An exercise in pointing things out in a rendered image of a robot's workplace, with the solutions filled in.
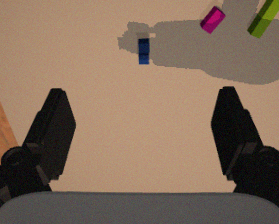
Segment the small blue block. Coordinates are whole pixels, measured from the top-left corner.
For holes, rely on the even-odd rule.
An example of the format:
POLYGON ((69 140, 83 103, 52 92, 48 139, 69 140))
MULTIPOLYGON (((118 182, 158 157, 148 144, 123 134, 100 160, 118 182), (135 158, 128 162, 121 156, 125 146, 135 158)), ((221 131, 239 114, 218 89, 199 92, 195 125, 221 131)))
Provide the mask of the small blue block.
POLYGON ((138 39, 139 53, 150 53, 149 38, 138 39))
POLYGON ((139 65, 141 64, 149 64, 149 53, 139 53, 139 65))

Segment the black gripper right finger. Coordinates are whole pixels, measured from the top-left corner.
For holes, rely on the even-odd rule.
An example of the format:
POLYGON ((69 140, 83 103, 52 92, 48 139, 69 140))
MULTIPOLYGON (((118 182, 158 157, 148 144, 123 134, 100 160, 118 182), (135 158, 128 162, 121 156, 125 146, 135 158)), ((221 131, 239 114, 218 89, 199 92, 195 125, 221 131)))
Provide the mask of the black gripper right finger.
POLYGON ((233 192, 258 196, 279 207, 279 151, 263 145, 234 86, 219 90, 211 129, 222 173, 236 184, 233 192))

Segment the lime green rod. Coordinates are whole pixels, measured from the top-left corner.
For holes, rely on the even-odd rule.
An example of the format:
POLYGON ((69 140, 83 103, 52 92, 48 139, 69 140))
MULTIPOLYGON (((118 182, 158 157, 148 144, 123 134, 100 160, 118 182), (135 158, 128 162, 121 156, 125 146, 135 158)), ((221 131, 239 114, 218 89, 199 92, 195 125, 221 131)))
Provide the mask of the lime green rod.
POLYGON ((266 0, 247 31, 250 35, 260 39, 278 11, 279 0, 266 0))

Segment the magenta block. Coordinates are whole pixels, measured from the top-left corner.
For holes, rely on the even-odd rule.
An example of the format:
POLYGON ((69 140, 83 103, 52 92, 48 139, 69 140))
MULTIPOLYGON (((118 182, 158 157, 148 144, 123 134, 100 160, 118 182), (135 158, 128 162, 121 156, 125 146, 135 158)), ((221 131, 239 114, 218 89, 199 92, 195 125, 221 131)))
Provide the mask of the magenta block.
POLYGON ((214 6, 202 20, 200 26, 203 30, 211 34, 225 17, 225 14, 216 6, 214 6))

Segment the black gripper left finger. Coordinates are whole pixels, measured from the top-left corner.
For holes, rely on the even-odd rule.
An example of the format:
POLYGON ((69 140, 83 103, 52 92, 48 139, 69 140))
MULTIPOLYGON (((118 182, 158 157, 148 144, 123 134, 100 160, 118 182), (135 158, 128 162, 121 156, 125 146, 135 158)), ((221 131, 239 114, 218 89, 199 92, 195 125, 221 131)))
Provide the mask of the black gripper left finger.
POLYGON ((0 208, 24 194, 52 191, 49 183, 63 174, 75 129, 66 92, 52 88, 22 146, 10 148, 1 158, 0 208))

